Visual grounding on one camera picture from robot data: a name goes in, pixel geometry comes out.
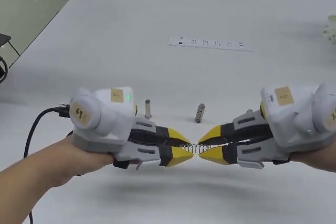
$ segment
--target power outlet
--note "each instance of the power outlet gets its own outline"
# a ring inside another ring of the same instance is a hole
[[[185,38],[183,36],[171,37],[169,39],[168,45],[180,46],[180,47],[200,47],[200,48],[221,49],[221,50],[234,50],[234,51],[252,51],[242,42]]]

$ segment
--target human hand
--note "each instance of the human hand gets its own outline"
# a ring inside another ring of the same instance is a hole
[[[88,153],[71,143],[71,136],[31,156],[51,187],[64,185],[74,176],[84,175],[113,163],[108,154]]]
[[[318,151],[292,153],[290,159],[316,169],[336,172],[336,141]]]

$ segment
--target spring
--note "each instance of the spring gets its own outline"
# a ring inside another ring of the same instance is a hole
[[[180,148],[186,150],[187,152],[199,154],[205,151],[208,151],[212,148],[211,145],[206,144],[181,144]]]
[[[201,103],[197,108],[196,117],[195,117],[195,122],[196,123],[201,123],[202,122],[204,111],[205,111],[205,105],[203,103]]]

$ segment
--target metal cylinder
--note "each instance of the metal cylinder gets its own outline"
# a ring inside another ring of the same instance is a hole
[[[205,111],[205,105],[203,103],[201,103],[197,108],[196,117],[195,117],[195,122],[196,123],[201,123],[202,122],[204,111]]]
[[[146,119],[150,119],[152,117],[151,114],[151,101],[149,99],[147,99],[145,101],[145,118]]]

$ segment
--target handwritten label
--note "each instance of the handwritten label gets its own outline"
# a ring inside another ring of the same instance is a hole
[[[288,86],[274,89],[275,95],[277,97],[279,106],[290,105],[294,103],[292,93]]]
[[[334,108],[327,117],[327,125],[329,128],[333,128],[336,124],[336,108]]]
[[[83,126],[87,126],[90,121],[90,114],[78,102],[70,105],[70,115]]]
[[[111,89],[111,102],[124,102],[124,93],[122,89]]]

